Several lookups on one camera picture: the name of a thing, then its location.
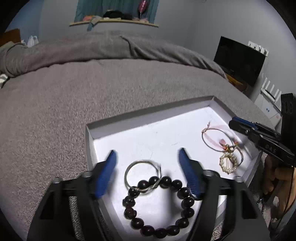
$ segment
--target white tray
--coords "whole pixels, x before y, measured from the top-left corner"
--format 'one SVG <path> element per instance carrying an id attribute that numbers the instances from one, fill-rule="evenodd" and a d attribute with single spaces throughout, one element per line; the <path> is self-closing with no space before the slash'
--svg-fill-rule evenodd
<path id="1" fill-rule="evenodd" d="M 242 150 L 244 161 L 232 174 L 222 172 L 219 157 L 222 155 L 205 145 L 201 138 L 201 130 L 210 121 L 211 126 L 228 126 L 234 114 L 217 98 L 209 96 L 195 98 L 171 104 L 143 109 L 109 119 L 100 120 L 86 126 L 87 162 L 91 170 L 97 162 L 104 161 L 110 150 L 117 152 L 118 162 L 110 182 L 107 194 L 99 200 L 101 211 L 107 225 L 114 233 L 116 240 L 158 240 L 154 237 L 143 237 L 139 230 L 130 226 L 130 220 L 123 215 L 122 199 L 128 194 L 124 185 L 124 172 L 127 166 L 138 159 L 151 159 L 162 166 L 163 175 L 179 179 L 186 186 L 187 181 L 178 163 L 178 150 L 184 147 L 193 160 L 199 161 L 204 169 L 218 172 L 221 177 L 233 179 L 242 176 L 247 185 L 250 184 L 259 160 L 259 152 L 246 136 L 231 130 L 229 136 L 244 144 Z M 228 138 L 219 131 L 209 130 L 208 135 L 216 142 Z M 142 180 L 155 175 L 150 165 L 138 164 L 128 174 L 128 182 L 136 186 Z M 142 218 L 145 225 L 155 229 L 174 225 L 181 218 L 181 201 L 169 189 L 158 187 L 149 194 L 140 194 L 134 209 L 137 217 Z M 192 228 L 201 201 L 192 207 L 196 212 L 190 225 L 182 229 L 174 237 L 167 236 L 163 240 L 185 240 Z M 223 219 L 226 197 L 219 197 L 216 224 Z"/>

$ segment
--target television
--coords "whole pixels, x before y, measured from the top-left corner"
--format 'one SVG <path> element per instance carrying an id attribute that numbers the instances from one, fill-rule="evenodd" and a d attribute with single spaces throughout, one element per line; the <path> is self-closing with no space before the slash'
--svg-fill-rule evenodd
<path id="1" fill-rule="evenodd" d="M 214 61 L 237 81 L 254 86 L 265 55 L 244 44 L 221 37 Z"/>

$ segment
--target human hand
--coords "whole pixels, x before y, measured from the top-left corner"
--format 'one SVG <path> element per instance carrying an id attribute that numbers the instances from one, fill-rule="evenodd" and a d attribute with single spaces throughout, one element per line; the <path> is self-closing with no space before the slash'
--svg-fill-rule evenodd
<path id="1" fill-rule="evenodd" d="M 283 215 L 286 204 L 288 202 L 293 170 L 287 167 L 278 167 L 278 165 L 279 165 L 278 160 L 276 160 L 275 158 L 269 155 L 266 157 L 264 173 L 263 173 L 262 191 L 264 194 L 268 194 L 269 192 L 272 192 L 274 189 L 274 185 L 272 184 L 272 181 L 274 181 L 275 178 L 284 181 L 283 186 L 281 187 L 279 192 L 276 194 L 276 196 L 279 198 L 279 204 L 275 211 L 275 217 L 280 218 Z M 293 177 L 291 195 L 290 195 L 289 203 L 287 206 L 287 210 L 293 204 L 295 197 L 296 197 L 296 170 L 294 168 L 294 177 Z"/>

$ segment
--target cable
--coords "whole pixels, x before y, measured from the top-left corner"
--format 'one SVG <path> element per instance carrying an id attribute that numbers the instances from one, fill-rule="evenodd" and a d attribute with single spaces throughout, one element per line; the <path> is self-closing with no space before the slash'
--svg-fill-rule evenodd
<path id="1" fill-rule="evenodd" d="M 290 202 L 290 196 L 291 196 L 292 185 L 293 185 L 293 179 L 294 179 L 294 171 L 295 171 L 294 166 L 292 166 L 292 168 L 293 168 L 293 171 L 292 171 L 292 176 L 291 176 L 291 184 L 290 184 L 290 190 L 289 190 L 288 201 L 287 201 L 287 203 L 286 203 L 286 206 L 285 206 L 284 212 L 283 212 L 283 214 L 282 214 L 282 216 L 281 216 L 281 219 L 280 219 L 278 225 L 276 226 L 276 229 L 275 229 L 275 230 L 278 229 L 278 227 L 279 227 L 279 225 L 280 225 L 280 223 L 281 223 L 281 221 L 282 221 L 282 219 L 283 219 L 283 217 L 284 217 L 284 215 L 285 215 L 285 213 L 286 213 L 286 211 L 287 211 L 287 208 L 288 208 L 288 205 L 289 205 L 289 202 Z"/>

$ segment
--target bed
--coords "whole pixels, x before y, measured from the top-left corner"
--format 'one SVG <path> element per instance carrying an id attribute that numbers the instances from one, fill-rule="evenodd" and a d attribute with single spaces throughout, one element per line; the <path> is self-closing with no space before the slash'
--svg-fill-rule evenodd
<path id="1" fill-rule="evenodd" d="M 213 61 L 153 37 L 79 34 L 0 52 L 0 208 L 25 240 L 54 177 L 87 170 L 85 125 L 125 112 L 215 96 L 237 116 L 272 127 Z"/>

